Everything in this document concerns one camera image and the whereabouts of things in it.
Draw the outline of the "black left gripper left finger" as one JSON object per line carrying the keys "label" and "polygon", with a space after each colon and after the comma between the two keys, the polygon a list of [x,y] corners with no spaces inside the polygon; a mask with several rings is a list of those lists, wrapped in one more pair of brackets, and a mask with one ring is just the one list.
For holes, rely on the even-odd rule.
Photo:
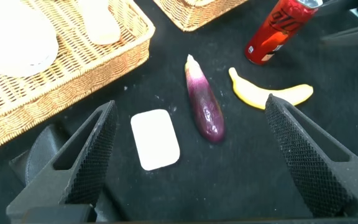
{"label": "black left gripper left finger", "polygon": [[9,165],[25,187],[6,207],[11,223],[92,222],[118,126],[115,101],[98,108],[72,134],[48,125]]}

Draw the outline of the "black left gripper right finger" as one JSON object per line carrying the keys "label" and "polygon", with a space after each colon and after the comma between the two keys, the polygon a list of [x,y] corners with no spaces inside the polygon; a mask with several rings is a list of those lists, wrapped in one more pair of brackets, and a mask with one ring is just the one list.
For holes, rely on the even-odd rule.
{"label": "black left gripper right finger", "polygon": [[268,96],[265,115],[312,214],[358,217],[358,156],[277,96]]}

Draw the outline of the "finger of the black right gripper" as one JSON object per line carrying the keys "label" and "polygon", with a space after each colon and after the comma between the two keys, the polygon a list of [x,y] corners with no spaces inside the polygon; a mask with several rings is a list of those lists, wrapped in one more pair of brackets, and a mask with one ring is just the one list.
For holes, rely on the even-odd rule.
{"label": "finger of the black right gripper", "polygon": [[321,38],[324,45],[358,45],[358,27],[330,34]]}
{"label": "finger of the black right gripper", "polygon": [[328,0],[318,8],[316,16],[326,16],[337,12],[349,11],[358,8],[358,0]]}

